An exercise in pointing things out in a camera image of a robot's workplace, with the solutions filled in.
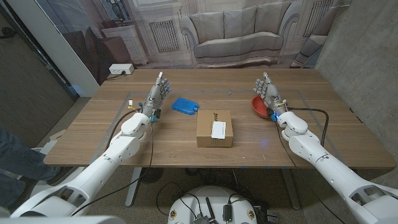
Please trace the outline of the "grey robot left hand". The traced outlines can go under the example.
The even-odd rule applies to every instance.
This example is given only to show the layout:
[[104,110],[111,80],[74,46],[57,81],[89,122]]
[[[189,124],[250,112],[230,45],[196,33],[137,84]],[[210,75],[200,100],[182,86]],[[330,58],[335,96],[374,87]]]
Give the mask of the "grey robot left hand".
[[167,78],[164,78],[163,72],[159,72],[158,77],[142,107],[142,114],[146,115],[150,120],[155,114],[156,110],[159,110],[162,106],[163,100],[167,94],[171,91],[171,86]]

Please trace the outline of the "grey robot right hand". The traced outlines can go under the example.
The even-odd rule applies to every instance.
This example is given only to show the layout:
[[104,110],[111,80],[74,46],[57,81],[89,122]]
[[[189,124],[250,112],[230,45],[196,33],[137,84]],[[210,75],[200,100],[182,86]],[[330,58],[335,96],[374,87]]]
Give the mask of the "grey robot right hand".
[[257,79],[255,81],[253,90],[262,99],[271,119],[277,121],[278,117],[287,111],[287,102],[282,99],[267,72],[263,73],[263,77],[262,80]]

